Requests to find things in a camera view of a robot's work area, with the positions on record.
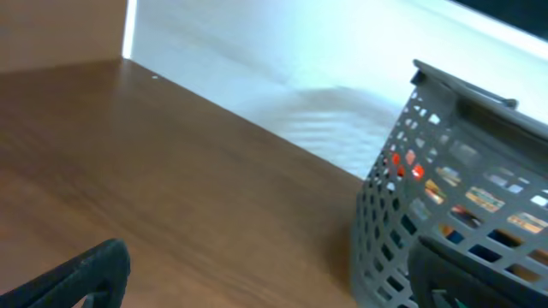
wooden desk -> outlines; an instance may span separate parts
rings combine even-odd
[[[355,307],[360,181],[153,75],[0,75],[0,292],[120,237],[126,307]]]

perforated metal basket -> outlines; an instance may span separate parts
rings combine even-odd
[[[415,65],[416,89],[358,194],[358,303],[417,307],[407,256],[420,234],[547,293],[548,127],[513,100]]]

